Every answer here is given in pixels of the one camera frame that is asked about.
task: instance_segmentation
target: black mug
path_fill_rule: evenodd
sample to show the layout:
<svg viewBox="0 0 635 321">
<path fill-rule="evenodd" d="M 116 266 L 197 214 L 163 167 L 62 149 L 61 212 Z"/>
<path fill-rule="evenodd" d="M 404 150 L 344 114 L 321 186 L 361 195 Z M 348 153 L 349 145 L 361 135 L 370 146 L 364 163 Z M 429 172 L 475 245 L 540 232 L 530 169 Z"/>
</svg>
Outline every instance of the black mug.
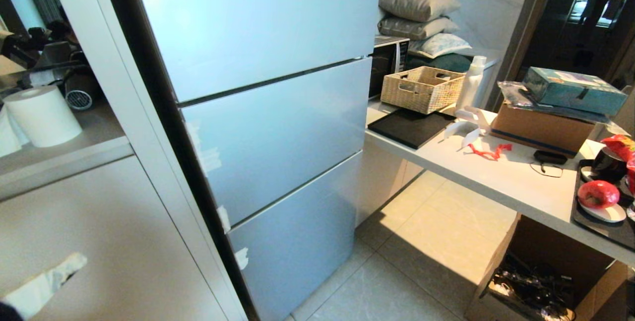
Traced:
<svg viewBox="0 0 635 321">
<path fill-rule="evenodd" d="M 594 180 L 617 183 L 626 171 L 626 162 L 608 147 L 603 147 L 593 160 L 590 177 Z"/>
</svg>

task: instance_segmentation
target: microwave door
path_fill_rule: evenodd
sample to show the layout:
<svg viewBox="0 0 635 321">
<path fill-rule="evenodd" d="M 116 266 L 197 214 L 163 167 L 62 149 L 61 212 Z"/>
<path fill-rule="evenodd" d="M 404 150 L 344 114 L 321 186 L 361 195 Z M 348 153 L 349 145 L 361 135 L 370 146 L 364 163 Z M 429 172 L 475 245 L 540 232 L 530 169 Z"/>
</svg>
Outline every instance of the microwave door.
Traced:
<svg viewBox="0 0 635 321">
<path fill-rule="evenodd" d="M 395 53 L 395 45 L 377 47 L 373 51 L 368 99 L 381 94 L 384 75 L 395 73 Z"/>
</svg>

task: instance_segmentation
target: red apple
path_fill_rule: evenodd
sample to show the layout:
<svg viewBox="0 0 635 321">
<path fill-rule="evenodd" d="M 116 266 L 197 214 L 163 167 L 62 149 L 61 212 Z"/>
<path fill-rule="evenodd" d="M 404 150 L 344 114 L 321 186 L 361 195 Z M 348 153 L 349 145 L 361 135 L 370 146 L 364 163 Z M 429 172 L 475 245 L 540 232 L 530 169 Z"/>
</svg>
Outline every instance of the red apple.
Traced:
<svg viewBox="0 0 635 321">
<path fill-rule="evenodd" d="M 620 191 L 607 181 L 590 181 L 578 190 L 578 201 L 587 208 L 603 209 L 619 200 Z"/>
</svg>

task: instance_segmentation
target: black tray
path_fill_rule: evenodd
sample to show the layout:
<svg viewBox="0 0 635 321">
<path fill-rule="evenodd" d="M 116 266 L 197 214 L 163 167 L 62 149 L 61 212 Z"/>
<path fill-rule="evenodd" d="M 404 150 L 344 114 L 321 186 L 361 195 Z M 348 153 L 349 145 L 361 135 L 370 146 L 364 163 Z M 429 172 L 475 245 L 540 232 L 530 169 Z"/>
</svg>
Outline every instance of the black tray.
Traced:
<svg viewBox="0 0 635 321">
<path fill-rule="evenodd" d="M 408 109 L 399 109 L 368 124 L 368 129 L 416 150 L 454 119 L 454 116 L 438 111 L 425 115 Z"/>
<path fill-rule="evenodd" d="M 581 185 L 584 184 L 584 180 L 581 179 L 580 170 L 583 167 L 588 167 L 593 163 L 593 160 L 581 160 L 578 165 L 578 177 L 575 184 L 575 190 L 573 192 L 573 210 L 571 212 L 571 219 L 580 224 L 580 226 L 593 231 L 605 237 L 608 240 L 611 240 L 615 244 L 619 244 L 622 247 L 626 247 L 631 251 L 635 251 L 635 221 L 626 217 L 626 220 L 618 223 L 608 223 L 603 222 L 597 219 L 596 217 L 592 217 L 589 213 L 582 209 L 580 204 L 577 201 L 576 194 Z M 618 202 L 621 208 L 629 207 L 631 203 L 633 203 L 633 196 L 626 188 L 625 180 L 622 179 L 618 184 L 616 184 L 621 192 L 620 201 Z"/>
</svg>

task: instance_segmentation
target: red object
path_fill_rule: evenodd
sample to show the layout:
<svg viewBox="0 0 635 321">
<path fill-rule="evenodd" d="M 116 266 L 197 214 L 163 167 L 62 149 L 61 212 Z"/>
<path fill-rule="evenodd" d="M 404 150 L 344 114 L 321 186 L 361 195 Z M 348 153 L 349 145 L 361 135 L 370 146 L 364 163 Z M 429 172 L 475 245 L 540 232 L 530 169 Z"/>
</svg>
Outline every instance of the red object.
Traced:
<svg viewBox="0 0 635 321">
<path fill-rule="evenodd" d="M 601 143 L 626 161 L 629 190 L 635 194 L 635 142 L 624 135 L 613 135 L 605 138 Z"/>
<path fill-rule="evenodd" d="M 578 189 L 578 201 L 588 208 L 604 209 L 620 200 L 620 191 L 607 181 L 590 181 Z"/>
<path fill-rule="evenodd" d="M 503 150 L 512 151 L 512 144 L 500 144 L 499 147 L 496 148 L 496 151 L 493 153 L 490 153 L 489 151 L 478 151 L 472 144 L 469 144 L 468 146 L 470 147 L 470 149 L 472 149 L 472 153 L 483 156 L 484 158 L 490 156 L 494 161 L 498 161 L 499 158 L 501 158 L 501 152 Z"/>
</svg>

